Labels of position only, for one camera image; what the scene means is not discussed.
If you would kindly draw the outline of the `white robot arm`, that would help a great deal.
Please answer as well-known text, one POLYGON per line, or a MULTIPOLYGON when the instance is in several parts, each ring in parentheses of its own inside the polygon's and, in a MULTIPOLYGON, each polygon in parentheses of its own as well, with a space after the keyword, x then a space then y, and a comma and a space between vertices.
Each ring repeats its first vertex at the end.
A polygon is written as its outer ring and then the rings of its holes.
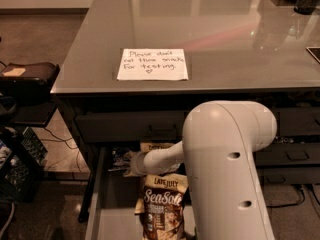
POLYGON ((252 101, 211 101, 186 117, 182 140, 136 154, 136 175, 184 164, 198 240, 275 240, 253 153, 270 145, 277 123, 252 101))

